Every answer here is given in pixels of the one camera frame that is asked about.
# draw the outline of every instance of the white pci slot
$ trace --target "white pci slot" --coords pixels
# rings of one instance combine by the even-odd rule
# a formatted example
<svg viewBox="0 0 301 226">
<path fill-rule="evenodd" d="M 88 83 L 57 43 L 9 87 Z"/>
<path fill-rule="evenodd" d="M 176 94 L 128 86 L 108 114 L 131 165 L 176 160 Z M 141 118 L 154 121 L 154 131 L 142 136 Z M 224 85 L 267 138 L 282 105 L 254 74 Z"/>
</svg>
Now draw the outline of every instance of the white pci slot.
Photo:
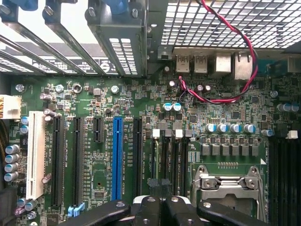
<svg viewBox="0 0 301 226">
<path fill-rule="evenodd" d="M 29 111 L 26 199 L 37 199 L 44 193 L 45 115 Z"/>
</svg>

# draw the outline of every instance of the motherboard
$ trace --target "motherboard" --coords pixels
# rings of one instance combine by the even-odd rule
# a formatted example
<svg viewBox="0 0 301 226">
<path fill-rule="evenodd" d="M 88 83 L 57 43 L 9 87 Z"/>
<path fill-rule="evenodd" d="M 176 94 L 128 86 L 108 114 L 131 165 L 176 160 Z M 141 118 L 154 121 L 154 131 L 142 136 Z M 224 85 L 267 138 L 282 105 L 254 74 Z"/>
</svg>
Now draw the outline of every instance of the motherboard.
<svg viewBox="0 0 301 226">
<path fill-rule="evenodd" d="M 183 78 L 206 88 L 207 98 L 242 87 L 230 78 Z M 18 187 L 17 225 L 56 226 L 110 200 L 132 203 L 163 183 L 193 205 L 215 200 L 267 221 L 268 137 L 298 120 L 299 82 L 258 76 L 239 101 L 211 105 L 183 93 L 175 73 L 16 77 L 21 120 L 10 123 L 17 151 L 7 162 L 17 171 L 6 181 Z"/>
</svg>

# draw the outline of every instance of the pcie slot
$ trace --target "pcie slot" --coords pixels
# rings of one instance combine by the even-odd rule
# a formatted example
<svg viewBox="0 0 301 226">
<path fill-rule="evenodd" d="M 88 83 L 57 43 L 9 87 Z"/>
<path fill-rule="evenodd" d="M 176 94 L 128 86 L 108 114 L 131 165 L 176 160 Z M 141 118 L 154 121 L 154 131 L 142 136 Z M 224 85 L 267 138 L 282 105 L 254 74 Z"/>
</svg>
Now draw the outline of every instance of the pcie slot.
<svg viewBox="0 0 301 226">
<path fill-rule="evenodd" d="M 121 199 L 123 161 L 123 119 L 113 119 L 112 190 L 111 200 Z"/>
<path fill-rule="evenodd" d="M 73 119 L 72 206 L 83 199 L 84 119 Z"/>
<path fill-rule="evenodd" d="M 65 121 L 61 117 L 53 120 L 52 135 L 52 180 L 51 180 L 51 205 L 60 206 L 63 201 L 63 167 L 64 167 L 64 143 Z"/>
<path fill-rule="evenodd" d="M 188 172 L 188 142 L 189 138 L 182 138 L 181 147 L 181 171 L 180 171 L 180 196 L 187 196 L 187 172 Z"/>
<path fill-rule="evenodd" d="M 133 137 L 133 197 L 142 195 L 142 146 L 143 130 L 142 119 L 134 118 L 134 137 Z"/>
<path fill-rule="evenodd" d="M 103 142 L 103 117 L 95 117 L 93 119 L 94 141 Z"/>
<path fill-rule="evenodd" d="M 26 199 L 37 199 L 44 193 L 45 115 L 29 111 Z"/>
</svg>

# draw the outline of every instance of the metal mesh grille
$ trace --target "metal mesh grille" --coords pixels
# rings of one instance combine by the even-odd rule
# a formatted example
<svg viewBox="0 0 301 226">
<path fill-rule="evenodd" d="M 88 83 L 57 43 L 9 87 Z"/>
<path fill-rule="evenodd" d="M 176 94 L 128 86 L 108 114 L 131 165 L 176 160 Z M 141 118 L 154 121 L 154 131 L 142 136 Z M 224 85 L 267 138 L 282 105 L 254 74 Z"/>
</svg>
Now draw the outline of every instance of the metal mesh grille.
<svg viewBox="0 0 301 226">
<path fill-rule="evenodd" d="M 255 48 L 287 48 L 301 39 L 301 0 L 207 1 Z M 195 0 L 169 0 L 162 45 L 244 48 L 239 35 Z"/>
<path fill-rule="evenodd" d="M 8 61 L 8 60 L 5 60 L 5 59 L 3 59 L 3 58 L 1 58 L 1 57 L 0 57 L 0 64 L 4 64 L 4 65 L 6 65 L 6 66 L 8 66 L 8 67 L 11 67 L 11 68 L 13 68 L 13 69 L 19 70 L 19 71 L 21 71 L 21 72 L 30 72 L 30 73 L 33 72 L 33 71 L 31 71 L 31 70 L 29 70 L 29 69 L 27 69 L 27 68 L 25 68 L 25 67 L 16 65 L 15 63 L 12 63 L 12 62 L 10 62 L 10 61 Z"/>
</svg>

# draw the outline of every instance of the black connector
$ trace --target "black connector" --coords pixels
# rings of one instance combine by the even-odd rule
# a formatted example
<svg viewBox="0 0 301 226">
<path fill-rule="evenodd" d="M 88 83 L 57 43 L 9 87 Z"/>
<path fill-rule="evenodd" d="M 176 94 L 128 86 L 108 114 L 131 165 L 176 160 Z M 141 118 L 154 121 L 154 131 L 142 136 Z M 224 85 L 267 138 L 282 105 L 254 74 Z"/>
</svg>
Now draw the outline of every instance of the black connector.
<svg viewBox="0 0 301 226">
<path fill-rule="evenodd" d="M 72 167 L 72 201 L 71 206 L 78 206 L 83 200 L 83 166 L 84 166 L 84 119 L 73 120 L 73 167 Z"/>
<path fill-rule="evenodd" d="M 63 202 L 64 144 L 65 120 L 55 117 L 52 134 L 51 206 L 60 206 Z"/>
<path fill-rule="evenodd" d="M 93 119 L 93 133 L 94 141 L 98 143 L 103 142 L 103 131 L 104 131 L 103 117 L 95 117 Z"/>
<path fill-rule="evenodd" d="M 134 146 L 133 146 L 133 197 L 142 195 L 142 119 L 134 118 Z"/>
</svg>

